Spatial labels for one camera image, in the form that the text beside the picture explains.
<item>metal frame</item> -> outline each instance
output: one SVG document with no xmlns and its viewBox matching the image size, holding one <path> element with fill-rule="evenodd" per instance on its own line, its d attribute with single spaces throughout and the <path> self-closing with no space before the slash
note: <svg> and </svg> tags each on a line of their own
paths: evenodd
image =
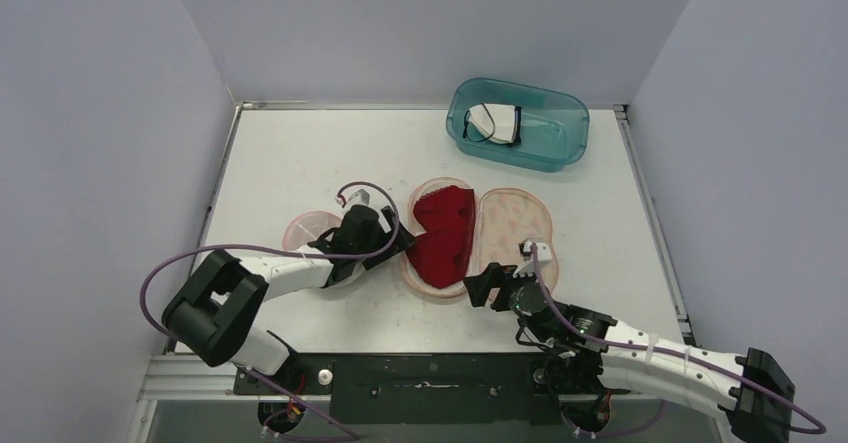
<svg viewBox="0 0 848 443">
<path fill-rule="evenodd" d="M 253 399 L 232 393 L 236 367 L 210 368 L 194 355 L 154 356 L 139 392 L 139 401 Z"/>
<path fill-rule="evenodd" d="M 651 227 L 651 235 L 654 238 L 654 244 L 657 247 L 657 254 L 660 257 L 665 281 L 668 285 L 668 290 L 671 293 L 672 303 L 677 310 L 677 322 L 680 325 L 680 333 L 683 334 L 684 341 L 690 345 L 695 344 L 695 335 L 692 332 L 692 325 L 689 321 L 689 313 L 686 311 L 686 305 L 683 302 L 683 293 L 680 291 L 680 285 L 677 282 L 677 274 L 674 271 L 674 265 L 671 262 L 671 255 L 668 251 L 668 244 L 663 235 L 662 225 L 657 216 L 656 202 L 648 190 L 648 185 L 645 181 L 645 175 L 642 173 L 642 165 L 639 163 L 639 157 L 636 153 L 636 146 L 633 143 L 633 136 L 630 133 L 630 121 L 627 119 L 627 111 L 624 105 L 614 105 L 616 120 L 618 120 L 618 128 L 621 131 L 621 138 L 624 140 L 624 148 L 627 151 L 627 157 L 630 159 L 630 167 L 633 169 L 633 176 L 636 178 L 636 185 L 639 187 L 639 196 L 642 198 L 642 206 L 645 208 L 645 216 L 648 218 L 649 226 Z"/>
<path fill-rule="evenodd" d="M 130 431 L 127 435 L 127 443 L 147 443 L 150 430 L 153 427 L 153 419 L 156 416 L 156 401 L 139 401 L 135 406 L 135 413 L 130 422 Z"/>
<path fill-rule="evenodd" d="M 215 203 L 218 202 L 218 195 L 221 190 L 221 183 L 224 181 L 224 172 L 227 170 L 227 162 L 230 161 L 230 152 L 233 150 L 233 142 L 236 139 L 236 131 L 241 120 L 241 112 L 244 104 L 236 105 L 235 113 L 233 113 L 233 121 L 230 123 L 230 131 L 227 133 L 227 144 L 224 146 L 224 153 L 221 155 L 221 163 L 218 165 L 218 176 L 215 179 L 215 187 L 212 188 L 212 194 L 209 196 L 209 204 L 206 206 L 206 217 L 203 219 L 203 228 L 200 230 L 200 235 L 197 237 L 197 246 L 203 245 L 206 241 L 206 235 L 209 232 L 209 223 L 212 221 L 212 214 L 215 212 Z M 195 256 L 192 262 L 192 268 L 197 262 Z"/>
</svg>

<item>screw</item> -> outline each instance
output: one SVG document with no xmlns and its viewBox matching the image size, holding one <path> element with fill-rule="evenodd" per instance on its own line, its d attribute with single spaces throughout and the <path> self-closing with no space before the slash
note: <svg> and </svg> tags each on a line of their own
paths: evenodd
<svg viewBox="0 0 848 443">
<path fill-rule="evenodd" d="M 533 381 L 536 383 L 543 385 L 545 383 L 545 369 L 539 368 L 533 372 Z"/>
<path fill-rule="evenodd" d="M 318 372 L 318 383 L 327 386 L 333 381 L 333 372 L 324 368 Z"/>
</svg>

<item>clear plastic container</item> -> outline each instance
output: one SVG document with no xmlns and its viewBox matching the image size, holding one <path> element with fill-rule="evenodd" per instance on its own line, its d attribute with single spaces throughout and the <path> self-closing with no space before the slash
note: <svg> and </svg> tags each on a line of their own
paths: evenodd
<svg viewBox="0 0 848 443">
<path fill-rule="evenodd" d="M 294 251 L 317 240 L 322 233 L 330 228 L 338 228 L 341 224 L 341 218 L 326 211 L 304 213 L 295 218 L 286 228 L 286 232 L 283 234 L 283 249 Z"/>
<path fill-rule="evenodd" d="M 474 125 L 463 138 L 465 114 L 480 103 L 521 107 L 521 143 L 508 147 L 482 140 Z M 532 86 L 474 78 L 453 95 L 446 129 L 459 149 L 471 156 L 531 170 L 555 172 L 576 162 L 589 139 L 589 110 L 577 98 Z"/>
</svg>

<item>white table surface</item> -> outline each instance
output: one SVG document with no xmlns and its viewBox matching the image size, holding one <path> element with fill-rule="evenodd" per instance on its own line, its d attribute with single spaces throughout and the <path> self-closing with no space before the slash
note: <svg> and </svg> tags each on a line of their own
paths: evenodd
<svg viewBox="0 0 848 443">
<path fill-rule="evenodd" d="M 383 186 L 404 224 L 410 194 L 430 178 L 459 178 L 479 195 L 521 188 L 544 202 L 554 221 L 558 301 L 682 342 L 612 111 L 591 112 L 583 158 L 552 174 L 462 154 L 445 132 L 445 115 L 443 110 L 242 112 L 205 243 L 279 248 L 283 231 L 298 215 L 340 214 L 333 196 L 352 180 Z M 472 308 L 465 295 L 422 296 L 401 278 L 397 257 L 347 288 L 267 301 L 255 324 L 308 352 L 526 351 L 513 340 L 517 326 L 510 312 Z M 180 345 L 177 351 L 190 350 Z"/>
</svg>

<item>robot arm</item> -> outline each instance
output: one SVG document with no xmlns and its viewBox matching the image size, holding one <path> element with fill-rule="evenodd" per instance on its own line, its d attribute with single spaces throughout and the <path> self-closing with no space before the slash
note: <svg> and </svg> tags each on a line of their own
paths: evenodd
<svg viewBox="0 0 848 443">
<path fill-rule="evenodd" d="M 554 314 L 536 281 L 530 258 L 534 243 L 527 241 L 520 247 L 524 264 L 491 263 L 482 274 L 468 277 L 464 283 L 472 306 L 484 305 L 489 292 L 499 289 L 491 308 L 513 311 L 522 328 L 526 327 L 541 342 L 542 349 L 546 347 L 547 353 L 561 359 L 558 371 L 547 375 L 559 380 L 558 387 L 597 394 L 608 390 L 650 394 L 728 424 L 743 441 L 788 441 L 792 410 L 738 380 L 754 381 L 793 401 L 795 387 L 771 355 L 753 348 L 742 356 L 686 346 L 640 331 L 609 315 L 554 302 L 576 330 L 573 331 Z M 551 260 L 551 252 L 546 244 L 535 244 L 541 268 Z M 695 364 L 690 356 L 725 371 Z"/>
<path fill-rule="evenodd" d="M 389 207 L 371 208 L 369 200 L 365 190 L 357 191 L 348 200 L 338 228 L 297 250 L 300 255 L 320 254 L 323 259 L 236 258 L 224 250 L 213 251 L 165 308 L 165 328 L 209 366 L 232 361 L 275 374 L 289 351 L 264 328 L 254 326 L 264 301 L 306 288 L 348 284 L 414 244 L 414 237 L 398 222 L 398 235 L 383 253 L 363 260 L 333 258 L 367 254 L 389 242 L 397 217 Z"/>
</svg>

